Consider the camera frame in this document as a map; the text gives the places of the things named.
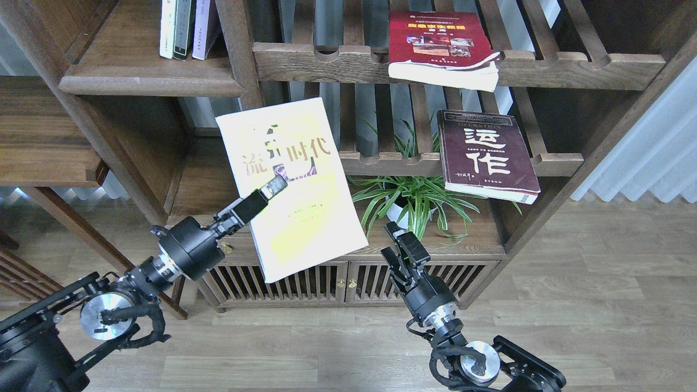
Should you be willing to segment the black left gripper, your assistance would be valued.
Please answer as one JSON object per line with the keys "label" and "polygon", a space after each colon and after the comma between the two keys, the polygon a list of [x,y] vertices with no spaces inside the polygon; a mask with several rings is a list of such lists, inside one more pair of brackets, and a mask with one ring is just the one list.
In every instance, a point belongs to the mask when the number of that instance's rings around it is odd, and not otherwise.
{"label": "black left gripper", "polygon": [[218,240],[236,233],[241,225],[247,225],[268,206],[269,201],[281,193],[288,183],[276,175],[246,198],[231,205],[231,213],[214,216],[214,222],[203,228],[193,217],[187,217],[171,229],[154,225],[150,231],[159,238],[162,252],[176,265],[182,275],[198,280],[206,271],[214,268],[224,258]]}

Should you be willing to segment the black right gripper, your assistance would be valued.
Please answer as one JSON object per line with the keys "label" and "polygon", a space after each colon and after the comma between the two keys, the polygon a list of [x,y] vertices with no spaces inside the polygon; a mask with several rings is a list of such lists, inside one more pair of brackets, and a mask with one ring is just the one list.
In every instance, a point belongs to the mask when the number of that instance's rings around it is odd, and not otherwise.
{"label": "black right gripper", "polygon": [[455,319],[456,298],[443,279],[429,275],[425,264],[431,260],[421,242],[411,231],[404,231],[390,221],[385,230],[394,241],[381,255],[390,268],[390,281],[421,327],[443,327]]}

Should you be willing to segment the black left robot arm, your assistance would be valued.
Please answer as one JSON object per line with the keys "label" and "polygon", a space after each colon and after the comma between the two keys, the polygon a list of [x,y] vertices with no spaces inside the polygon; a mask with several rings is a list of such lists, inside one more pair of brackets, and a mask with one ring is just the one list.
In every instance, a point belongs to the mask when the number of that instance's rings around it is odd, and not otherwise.
{"label": "black left robot arm", "polygon": [[219,240],[249,224],[287,187],[275,176],[214,215],[154,226],[159,255],[114,278],[92,273],[5,318],[3,391],[82,391],[88,371],[117,350],[166,342],[160,295],[196,280],[224,258]]}

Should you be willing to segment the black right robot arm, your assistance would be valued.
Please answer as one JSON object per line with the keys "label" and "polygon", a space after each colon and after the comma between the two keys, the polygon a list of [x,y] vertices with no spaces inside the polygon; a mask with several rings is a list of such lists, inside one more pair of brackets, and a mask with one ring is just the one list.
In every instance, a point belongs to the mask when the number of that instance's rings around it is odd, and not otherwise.
{"label": "black right robot arm", "polygon": [[562,372],[502,336],[492,344],[466,340],[455,295],[425,270],[429,253],[398,224],[389,222],[385,229],[394,241],[394,248],[381,251],[390,280],[412,315],[407,327],[417,323],[416,335],[431,345],[429,370],[436,381],[450,390],[490,391],[503,373],[510,378],[504,391],[560,391],[566,385]]}

